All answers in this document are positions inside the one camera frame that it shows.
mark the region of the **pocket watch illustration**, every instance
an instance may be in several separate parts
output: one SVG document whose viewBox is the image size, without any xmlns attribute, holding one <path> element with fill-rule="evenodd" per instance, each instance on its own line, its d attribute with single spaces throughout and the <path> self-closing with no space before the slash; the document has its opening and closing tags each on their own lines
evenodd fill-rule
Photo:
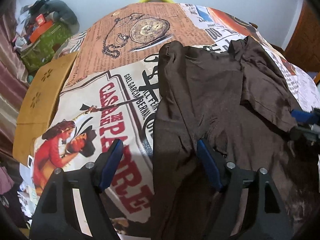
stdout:
<svg viewBox="0 0 320 240">
<path fill-rule="evenodd" d="M 155 17 L 147 17 L 142 19 L 143 16 L 146 15 L 140 13 L 132 13 L 131 15 L 122 19 L 115 19 L 115 25 L 112 27 L 103 41 L 102 53 L 112 58 L 118 58 L 120 55 L 120 51 L 117 49 L 124 47 L 129 39 L 131 39 L 135 43 L 141 44 L 141 46 L 137 46 L 129 50 L 129 52 L 132 52 L 152 47 L 158 43 L 170 39 L 173 36 L 173 34 L 171 33 L 166 34 L 170 28 L 170 23 L 167 20 Z M 122 20 L 124 20 L 123 23 L 118 27 L 124 24 L 133 23 L 135 21 L 136 22 L 129 30 L 128 35 L 125 33 L 118 33 L 115 44 L 106 45 L 106 40 L 109 34 Z"/>
</svg>

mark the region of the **vintage poster print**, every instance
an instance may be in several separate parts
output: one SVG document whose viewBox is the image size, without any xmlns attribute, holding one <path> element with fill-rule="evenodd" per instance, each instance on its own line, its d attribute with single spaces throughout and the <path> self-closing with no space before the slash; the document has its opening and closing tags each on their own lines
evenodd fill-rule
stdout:
<svg viewBox="0 0 320 240">
<path fill-rule="evenodd" d="M 158 54 L 152 54 L 92 74 L 61 93 L 51 127 L 35 142 L 33 182 L 38 195 L 55 168 L 70 171 L 94 162 L 119 138 L 124 155 L 101 199 L 119 234 L 150 236 L 153 120 L 160 101 L 157 62 Z"/>
</svg>

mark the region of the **cardboard box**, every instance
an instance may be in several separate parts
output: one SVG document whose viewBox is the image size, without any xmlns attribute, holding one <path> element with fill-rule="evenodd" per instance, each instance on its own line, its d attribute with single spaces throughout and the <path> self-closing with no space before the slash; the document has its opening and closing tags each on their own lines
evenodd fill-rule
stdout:
<svg viewBox="0 0 320 240">
<path fill-rule="evenodd" d="M 33 156 L 34 142 L 50 126 L 59 102 L 59 93 L 69 77 L 77 52 L 65 55 L 42 66 L 23 100 L 17 119 L 13 157 L 27 166 Z"/>
</svg>

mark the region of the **wooden door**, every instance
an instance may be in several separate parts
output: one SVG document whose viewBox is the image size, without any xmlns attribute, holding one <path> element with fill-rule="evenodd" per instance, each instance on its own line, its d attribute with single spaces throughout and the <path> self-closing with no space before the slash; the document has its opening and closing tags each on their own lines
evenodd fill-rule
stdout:
<svg viewBox="0 0 320 240">
<path fill-rule="evenodd" d="M 284 56 L 306 72 L 320 71 L 320 24 L 305 2 Z"/>
</svg>

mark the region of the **brown fabric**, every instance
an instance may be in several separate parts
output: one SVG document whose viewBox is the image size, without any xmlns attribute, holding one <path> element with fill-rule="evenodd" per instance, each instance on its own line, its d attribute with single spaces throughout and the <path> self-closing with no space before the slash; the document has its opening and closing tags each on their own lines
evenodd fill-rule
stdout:
<svg viewBox="0 0 320 240">
<path fill-rule="evenodd" d="M 307 214 L 299 208 L 310 207 L 302 192 L 318 196 L 317 159 L 300 160 L 308 149 L 288 140 L 297 125 L 290 111 L 300 107 L 261 45 L 247 37 L 211 54 L 173 41 L 160 49 L 158 77 L 152 239 L 201 239 L 209 212 L 219 211 L 223 194 L 210 188 L 195 155 L 202 137 L 242 169 L 268 169 L 292 223 L 301 222 Z M 244 193 L 236 231 L 245 203 Z"/>
</svg>

